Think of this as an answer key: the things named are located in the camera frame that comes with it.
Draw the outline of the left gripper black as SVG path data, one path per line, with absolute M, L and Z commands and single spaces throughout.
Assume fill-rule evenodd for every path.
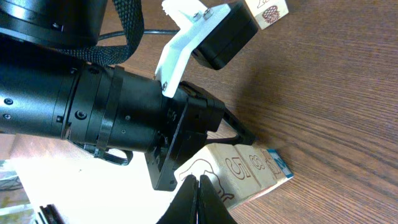
M 236 131 L 233 138 L 207 139 L 221 120 Z M 220 143 L 251 146 L 255 135 L 235 117 L 225 104 L 205 89 L 190 82 L 179 84 L 173 98 L 164 98 L 160 127 L 155 146 L 145 153 L 150 181 L 154 190 L 175 190 L 174 172 L 206 144 Z

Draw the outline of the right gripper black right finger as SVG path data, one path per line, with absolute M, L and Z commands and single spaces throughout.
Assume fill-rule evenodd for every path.
M 237 224 L 207 175 L 200 176 L 197 214 L 199 224 Z

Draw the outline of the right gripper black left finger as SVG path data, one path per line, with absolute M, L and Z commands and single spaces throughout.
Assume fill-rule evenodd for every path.
M 197 196 L 197 178 L 188 175 L 157 224 L 196 224 Z

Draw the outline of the blue H wooden block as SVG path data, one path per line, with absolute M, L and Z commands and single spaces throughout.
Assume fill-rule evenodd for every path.
M 248 169 L 255 181 L 256 194 L 263 195 L 267 190 L 273 187 L 277 181 L 269 167 L 262 152 L 253 147 L 243 144 L 235 145 L 244 162 L 246 162 Z

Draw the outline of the red E wooden block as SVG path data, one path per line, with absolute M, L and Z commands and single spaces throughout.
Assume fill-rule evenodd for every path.
M 205 175 L 228 210 L 238 207 L 261 189 L 239 147 L 239 144 L 206 145 L 174 172 L 176 180 L 182 184 L 188 175 L 196 178 Z

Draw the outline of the wooden block red side drawing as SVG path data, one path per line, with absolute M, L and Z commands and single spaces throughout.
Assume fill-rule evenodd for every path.
M 284 160 L 279 156 L 276 150 L 268 149 L 267 152 L 271 157 L 271 171 L 279 180 L 290 180 L 294 177 L 294 174 L 289 169 Z

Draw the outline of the green R wooden block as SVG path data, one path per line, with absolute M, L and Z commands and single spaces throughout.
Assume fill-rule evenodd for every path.
M 271 170 L 277 185 L 283 184 L 294 176 L 276 150 L 261 149 L 261 152 L 265 157 L 266 165 Z

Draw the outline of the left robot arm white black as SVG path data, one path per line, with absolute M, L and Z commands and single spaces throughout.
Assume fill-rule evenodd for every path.
M 222 121 L 254 135 L 204 89 L 182 81 L 190 57 L 223 68 L 257 33 L 242 2 L 206 7 L 164 1 L 179 26 L 153 78 L 122 63 L 146 33 L 140 1 L 115 1 L 123 45 L 100 46 L 106 1 L 1 2 L 1 132 L 66 139 L 94 157 L 128 165 L 143 152 L 152 186 L 173 191 L 175 171 L 210 143 Z

